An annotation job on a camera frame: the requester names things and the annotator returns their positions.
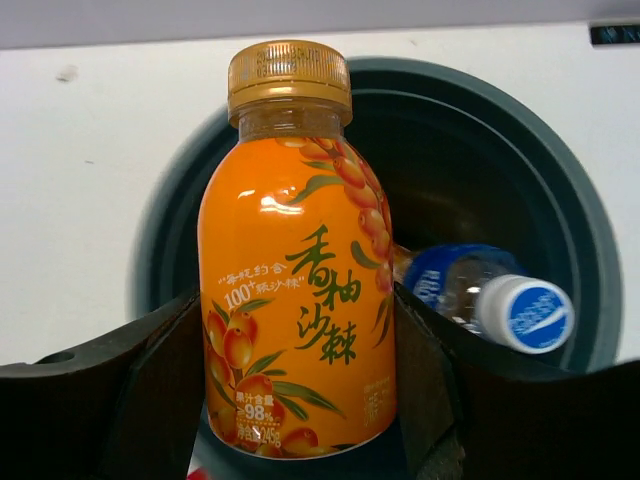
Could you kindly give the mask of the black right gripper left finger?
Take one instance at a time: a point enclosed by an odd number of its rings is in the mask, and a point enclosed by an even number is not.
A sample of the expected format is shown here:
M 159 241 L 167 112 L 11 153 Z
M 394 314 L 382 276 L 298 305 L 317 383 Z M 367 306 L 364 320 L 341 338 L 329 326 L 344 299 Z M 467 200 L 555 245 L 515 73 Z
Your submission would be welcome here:
M 184 479 L 204 400 L 200 299 L 1 368 L 4 479 Z

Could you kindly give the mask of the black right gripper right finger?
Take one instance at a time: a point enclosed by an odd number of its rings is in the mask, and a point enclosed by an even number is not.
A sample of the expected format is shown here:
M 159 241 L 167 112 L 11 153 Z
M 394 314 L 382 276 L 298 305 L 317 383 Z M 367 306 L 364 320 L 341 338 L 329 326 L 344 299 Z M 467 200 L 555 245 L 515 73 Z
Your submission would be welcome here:
M 415 479 L 635 479 L 639 364 L 575 373 L 489 343 L 397 287 L 398 416 Z

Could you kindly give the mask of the tall blue label water bottle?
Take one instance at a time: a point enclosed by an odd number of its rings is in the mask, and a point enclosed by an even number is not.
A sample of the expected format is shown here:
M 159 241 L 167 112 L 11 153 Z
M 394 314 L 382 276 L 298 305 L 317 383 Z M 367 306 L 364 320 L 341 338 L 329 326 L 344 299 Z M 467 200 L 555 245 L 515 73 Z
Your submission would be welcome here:
M 526 275 L 508 251 L 445 244 L 393 247 L 394 280 L 465 330 L 529 355 L 560 348 L 575 323 L 573 303 L 549 281 Z

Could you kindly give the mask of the orange juice bottle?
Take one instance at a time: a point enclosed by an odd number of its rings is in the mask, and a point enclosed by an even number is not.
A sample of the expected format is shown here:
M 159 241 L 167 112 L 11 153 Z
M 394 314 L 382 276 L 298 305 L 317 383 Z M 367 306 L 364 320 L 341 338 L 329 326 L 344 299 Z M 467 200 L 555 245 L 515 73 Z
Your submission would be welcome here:
M 396 415 L 392 223 L 344 136 L 346 61 L 311 41 L 249 46 L 228 110 L 239 139 L 197 225 L 209 424 L 252 456 L 336 455 Z

